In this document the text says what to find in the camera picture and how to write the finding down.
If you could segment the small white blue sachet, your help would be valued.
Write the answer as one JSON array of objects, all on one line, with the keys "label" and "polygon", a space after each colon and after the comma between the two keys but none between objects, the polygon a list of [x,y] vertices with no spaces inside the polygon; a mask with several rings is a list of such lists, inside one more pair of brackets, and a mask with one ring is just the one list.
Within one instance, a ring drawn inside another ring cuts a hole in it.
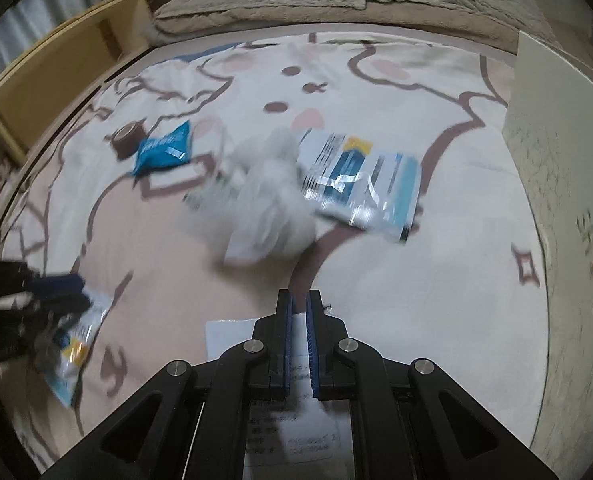
[{"label": "small white blue sachet", "polygon": [[80,376],[100,327],[111,307],[112,298],[85,286],[80,294],[88,307],[52,324],[39,338],[34,367],[51,393],[66,408],[72,408],[80,395]]}]

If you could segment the blue snack packet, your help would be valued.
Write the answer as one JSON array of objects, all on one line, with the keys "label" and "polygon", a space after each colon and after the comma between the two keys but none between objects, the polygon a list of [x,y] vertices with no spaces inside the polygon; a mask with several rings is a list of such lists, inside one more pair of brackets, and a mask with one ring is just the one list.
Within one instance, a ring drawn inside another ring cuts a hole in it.
[{"label": "blue snack packet", "polygon": [[132,175],[140,178],[152,171],[176,168],[190,162],[192,130],[190,122],[183,122],[171,133],[160,138],[147,138],[139,143]]}]

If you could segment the clear plastic bag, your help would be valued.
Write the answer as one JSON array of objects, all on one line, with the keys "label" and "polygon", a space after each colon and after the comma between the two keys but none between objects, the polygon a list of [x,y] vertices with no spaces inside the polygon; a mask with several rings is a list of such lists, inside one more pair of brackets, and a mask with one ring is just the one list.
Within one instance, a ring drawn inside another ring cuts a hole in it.
[{"label": "clear plastic bag", "polygon": [[186,194],[182,229],[225,266],[301,255],[317,229],[298,154],[297,135],[286,128],[241,141],[219,160],[216,176]]}]

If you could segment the white blue medicine sachet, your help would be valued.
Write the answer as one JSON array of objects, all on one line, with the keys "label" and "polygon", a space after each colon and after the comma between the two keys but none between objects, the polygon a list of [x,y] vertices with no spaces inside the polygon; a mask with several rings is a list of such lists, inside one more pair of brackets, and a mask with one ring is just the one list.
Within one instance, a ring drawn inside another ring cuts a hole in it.
[{"label": "white blue medicine sachet", "polygon": [[304,196],[319,214],[406,240],[420,192],[417,159],[357,136],[308,129],[299,137],[297,166]]}]

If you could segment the brown tape roll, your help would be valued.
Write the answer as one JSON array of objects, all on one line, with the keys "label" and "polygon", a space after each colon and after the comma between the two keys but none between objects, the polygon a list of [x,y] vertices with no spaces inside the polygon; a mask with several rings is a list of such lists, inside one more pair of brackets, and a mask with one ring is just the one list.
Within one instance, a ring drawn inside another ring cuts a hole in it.
[{"label": "brown tape roll", "polygon": [[140,143],[147,137],[144,121],[129,122],[110,135],[110,144],[118,160],[127,159],[138,151]]}]

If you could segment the cartoon print blanket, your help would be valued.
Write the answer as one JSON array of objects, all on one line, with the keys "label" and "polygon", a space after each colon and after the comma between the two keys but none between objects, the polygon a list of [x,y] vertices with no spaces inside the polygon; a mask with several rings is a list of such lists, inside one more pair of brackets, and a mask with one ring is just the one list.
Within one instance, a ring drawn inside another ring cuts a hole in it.
[{"label": "cartoon print blanket", "polygon": [[442,44],[310,32],[107,84],[9,218],[5,257],[110,304],[2,369],[24,454],[47,469],[166,362],[248,336],[281,288],[319,289],[387,358],[438,362],[531,442],[547,300],[501,134],[513,79]]}]

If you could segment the wooden bedside shelf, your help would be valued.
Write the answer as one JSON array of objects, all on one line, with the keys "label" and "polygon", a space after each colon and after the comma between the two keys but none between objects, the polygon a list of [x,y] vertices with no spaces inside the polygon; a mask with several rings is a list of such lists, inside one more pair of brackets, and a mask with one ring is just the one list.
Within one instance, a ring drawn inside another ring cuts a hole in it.
[{"label": "wooden bedside shelf", "polygon": [[104,0],[59,25],[2,71],[0,190],[58,117],[148,52],[144,32],[167,1]]}]

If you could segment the white shoe box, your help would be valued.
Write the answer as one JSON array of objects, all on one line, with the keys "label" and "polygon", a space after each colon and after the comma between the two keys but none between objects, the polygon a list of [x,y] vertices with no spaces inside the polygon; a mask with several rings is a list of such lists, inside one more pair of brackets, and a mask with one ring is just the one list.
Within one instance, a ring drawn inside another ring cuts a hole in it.
[{"label": "white shoe box", "polygon": [[593,69],[522,34],[502,134],[545,257],[549,350],[534,451],[593,476]]}]

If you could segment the beige folded duvet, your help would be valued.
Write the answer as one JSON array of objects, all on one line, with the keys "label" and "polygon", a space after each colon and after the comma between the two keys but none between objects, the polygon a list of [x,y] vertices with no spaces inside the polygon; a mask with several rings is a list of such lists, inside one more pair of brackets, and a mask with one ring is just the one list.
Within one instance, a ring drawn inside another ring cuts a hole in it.
[{"label": "beige folded duvet", "polygon": [[394,26],[432,32],[485,44],[511,54],[519,49],[519,29],[470,12],[420,3],[370,1],[363,10],[336,6],[260,6],[199,13],[162,10],[142,29],[152,46],[174,44],[196,37],[293,24],[351,23]]}]

